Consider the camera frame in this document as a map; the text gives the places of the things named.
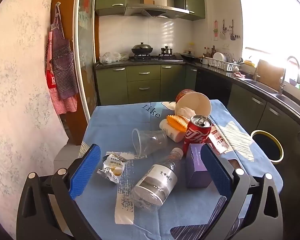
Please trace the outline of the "purple cardboard box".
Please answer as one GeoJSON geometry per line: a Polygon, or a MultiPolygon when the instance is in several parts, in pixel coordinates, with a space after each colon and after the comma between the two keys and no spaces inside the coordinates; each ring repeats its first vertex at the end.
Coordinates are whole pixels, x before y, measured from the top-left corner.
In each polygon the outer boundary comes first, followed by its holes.
{"type": "Polygon", "coordinates": [[[185,157],[185,179],[188,189],[206,188],[212,179],[205,167],[200,151],[202,144],[189,144],[185,157]]]}

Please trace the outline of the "snack wrapper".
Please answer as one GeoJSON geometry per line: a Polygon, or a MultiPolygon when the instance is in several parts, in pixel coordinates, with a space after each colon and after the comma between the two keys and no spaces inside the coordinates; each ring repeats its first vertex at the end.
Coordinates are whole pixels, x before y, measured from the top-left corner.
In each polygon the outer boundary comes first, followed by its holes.
{"type": "Polygon", "coordinates": [[[112,183],[119,184],[125,170],[127,159],[116,152],[107,152],[102,158],[103,166],[98,169],[97,174],[112,183]]]}

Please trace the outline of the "red cola can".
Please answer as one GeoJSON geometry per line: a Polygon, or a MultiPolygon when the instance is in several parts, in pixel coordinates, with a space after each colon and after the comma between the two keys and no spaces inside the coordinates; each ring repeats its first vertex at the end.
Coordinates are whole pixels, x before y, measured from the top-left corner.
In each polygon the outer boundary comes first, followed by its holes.
{"type": "Polygon", "coordinates": [[[183,152],[186,154],[189,144],[202,144],[206,141],[212,128],[212,121],[204,115],[194,115],[185,132],[183,152]]]}

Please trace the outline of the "white pill bottle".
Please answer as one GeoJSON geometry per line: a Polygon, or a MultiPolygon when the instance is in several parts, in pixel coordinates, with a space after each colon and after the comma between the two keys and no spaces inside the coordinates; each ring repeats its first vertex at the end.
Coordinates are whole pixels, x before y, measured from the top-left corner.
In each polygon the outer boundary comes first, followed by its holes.
{"type": "Polygon", "coordinates": [[[161,120],[159,124],[159,128],[166,133],[166,135],[176,143],[181,142],[184,139],[185,133],[176,130],[175,128],[171,127],[167,119],[161,120]]]}

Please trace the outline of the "orange ridged scrubber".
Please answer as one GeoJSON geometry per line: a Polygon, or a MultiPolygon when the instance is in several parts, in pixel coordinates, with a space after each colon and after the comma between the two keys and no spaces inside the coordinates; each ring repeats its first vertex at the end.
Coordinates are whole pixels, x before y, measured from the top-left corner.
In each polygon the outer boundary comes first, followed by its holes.
{"type": "Polygon", "coordinates": [[[187,130],[187,121],[178,115],[166,116],[167,123],[174,129],[185,133],[187,130]]]}

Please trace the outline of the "white tissue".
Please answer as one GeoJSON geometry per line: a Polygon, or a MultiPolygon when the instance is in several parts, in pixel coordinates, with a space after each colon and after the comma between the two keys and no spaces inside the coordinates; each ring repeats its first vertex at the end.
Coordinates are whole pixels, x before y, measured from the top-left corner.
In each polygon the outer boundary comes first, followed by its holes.
{"type": "Polygon", "coordinates": [[[187,122],[189,122],[191,118],[196,115],[195,111],[190,109],[189,107],[181,107],[175,110],[175,114],[182,117],[187,122]]]}

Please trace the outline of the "clear plastic water bottle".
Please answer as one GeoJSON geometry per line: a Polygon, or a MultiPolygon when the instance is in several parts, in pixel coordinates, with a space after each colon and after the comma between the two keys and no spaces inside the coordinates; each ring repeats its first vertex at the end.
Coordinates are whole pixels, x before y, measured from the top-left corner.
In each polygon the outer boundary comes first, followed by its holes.
{"type": "Polygon", "coordinates": [[[165,159],[151,166],[131,190],[135,206],[148,211],[163,206],[178,181],[183,155],[183,150],[175,147],[165,159]]]}

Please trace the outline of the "red paper noodle cup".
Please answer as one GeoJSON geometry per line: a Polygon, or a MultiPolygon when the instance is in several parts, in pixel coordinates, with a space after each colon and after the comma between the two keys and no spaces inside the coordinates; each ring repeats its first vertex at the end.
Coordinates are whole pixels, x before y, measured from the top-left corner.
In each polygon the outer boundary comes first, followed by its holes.
{"type": "Polygon", "coordinates": [[[191,89],[183,89],[175,98],[175,102],[175,110],[181,107],[189,107],[195,111],[196,115],[204,115],[207,117],[209,117],[212,111],[209,98],[191,89]]]}

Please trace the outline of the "clear plastic cup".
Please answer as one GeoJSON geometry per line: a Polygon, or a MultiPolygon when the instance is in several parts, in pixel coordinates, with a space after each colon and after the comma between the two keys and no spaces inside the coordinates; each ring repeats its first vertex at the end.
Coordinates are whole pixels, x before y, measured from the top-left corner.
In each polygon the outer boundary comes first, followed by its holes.
{"type": "Polygon", "coordinates": [[[167,135],[164,131],[132,131],[132,143],[138,157],[148,156],[167,146],[167,135]]]}

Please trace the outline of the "white protein powder sachet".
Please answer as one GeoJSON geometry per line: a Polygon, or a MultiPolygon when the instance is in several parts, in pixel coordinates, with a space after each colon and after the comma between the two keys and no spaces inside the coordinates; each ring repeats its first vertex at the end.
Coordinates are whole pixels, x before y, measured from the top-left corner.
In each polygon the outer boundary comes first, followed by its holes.
{"type": "Polygon", "coordinates": [[[211,126],[208,139],[218,154],[223,154],[229,149],[229,144],[226,142],[226,139],[214,124],[211,126]]]}

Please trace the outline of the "wooden cutting board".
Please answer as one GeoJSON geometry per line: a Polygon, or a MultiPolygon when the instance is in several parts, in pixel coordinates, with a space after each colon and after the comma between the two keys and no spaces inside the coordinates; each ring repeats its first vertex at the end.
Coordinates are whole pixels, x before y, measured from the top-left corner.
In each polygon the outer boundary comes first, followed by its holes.
{"type": "Polygon", "coordinates": [[[257,81],[279,91],[283,71],[284,69],[281,67],[275,67],[267,61],[259,60],[256,70],[257,81]]]}

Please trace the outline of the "green lower cabinets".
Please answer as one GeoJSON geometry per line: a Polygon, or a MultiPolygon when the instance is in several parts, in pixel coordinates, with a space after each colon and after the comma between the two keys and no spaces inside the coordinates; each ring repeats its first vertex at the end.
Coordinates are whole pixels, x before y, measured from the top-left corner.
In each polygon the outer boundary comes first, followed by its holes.
{"type": "Polygon", "coordinates": [[[261,129],[274,135],[285,162],[300,159],[300,115],[232,73],[196,63],[130,61],[95,69],[101,105],[173,101],[182,89],[193,89],[222,102],[248,133],[261,129]]]}

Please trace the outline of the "black frying pan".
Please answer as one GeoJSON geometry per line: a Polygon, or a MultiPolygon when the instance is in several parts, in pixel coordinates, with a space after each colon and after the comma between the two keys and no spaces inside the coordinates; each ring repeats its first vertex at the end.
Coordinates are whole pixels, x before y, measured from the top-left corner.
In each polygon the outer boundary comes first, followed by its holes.
{"type": "Polygon", "coordinates": [[[188,62],[193,62],[197,59],[192,53],[181,53],[180,56],[188,62]]]}

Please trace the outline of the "white plastic bag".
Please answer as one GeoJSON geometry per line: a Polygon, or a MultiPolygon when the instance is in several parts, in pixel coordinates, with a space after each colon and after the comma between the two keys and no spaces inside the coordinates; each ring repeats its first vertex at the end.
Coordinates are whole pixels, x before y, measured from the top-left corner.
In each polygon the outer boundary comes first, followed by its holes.
{"type": "Polygon", "coordinates": [[[106,52],[100,57],[102,64],[110,64],[113,62],[125,61],[129,59],[129,54],[118,52],[106,52]]]}

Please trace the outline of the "black wok with lid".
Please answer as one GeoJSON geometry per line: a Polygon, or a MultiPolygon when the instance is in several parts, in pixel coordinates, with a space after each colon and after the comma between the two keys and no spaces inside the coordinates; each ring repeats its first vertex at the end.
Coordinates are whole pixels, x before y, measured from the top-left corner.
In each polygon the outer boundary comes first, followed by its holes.
{"type": "Polygon", "coordinates": [[[153,48],[149,44],[144,44],[143,42],[135,45],[132,48],[132,52],[134,55],[149,55],[152,51],[153,48]]]}

